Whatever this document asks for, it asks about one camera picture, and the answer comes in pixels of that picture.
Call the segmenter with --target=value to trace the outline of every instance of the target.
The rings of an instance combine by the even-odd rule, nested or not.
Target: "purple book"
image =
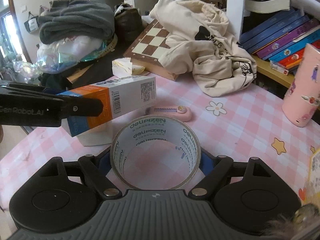
[[[288,44],[289,42],[293,41],[294,39],[296,39],[299,36],[303,35],[304,33],[308,32],[309,30],[316,27],[317,25],[319,25],[319,21],[315,18],[306,22],[305,24],[294,29],[293,31],[286,34],[285,36],[282,36],[278,40],[273,41],[268,46],[260,49],[257,52],[257,56],[259,58],[264,58],[265,56],[268,56],[269,54],[271,54],[275,50],[280,49],[284,45]]]

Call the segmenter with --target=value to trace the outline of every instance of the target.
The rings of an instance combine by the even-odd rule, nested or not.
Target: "star sticker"
[[[271,146],[276,149],[277,154],[280,155],[281,153],[286,153],[287,150],[284,148],[284,141],[279,141],[276,137],[271,144]]]
[[[316,149],[313,146],[310,147],[310,150],[312,151],[312,154],[316,153]]]

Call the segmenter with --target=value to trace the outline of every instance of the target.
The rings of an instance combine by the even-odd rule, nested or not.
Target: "tape roll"
[[[116,176],[133,189],[124,177],[124,164],[132,149],[152,140],[164,140],[173,143],[182,150],[189,164],[189,175],[180,184],[170,189],[185,185],[196,173],[201,158],[200,143],[195,133],[185,123],[163,115],[139,117],[124,126],[112,142],[110,162]]]

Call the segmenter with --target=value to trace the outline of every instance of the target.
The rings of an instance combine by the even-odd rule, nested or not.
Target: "wooden chessboard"
[[[170,49],[165,44],[168,35],[169,32],[154,20],[131,44],[124,57],[130,57],[133,64],[143,66],[151,73],[176,80],[178,75],[168,72],[158,60]]]

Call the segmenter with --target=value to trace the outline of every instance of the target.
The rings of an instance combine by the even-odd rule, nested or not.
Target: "pink thermos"
[[[284,96],[282,110],[290,122],[304,127],[320,104],[320,52],[306,45],[303,60]]]

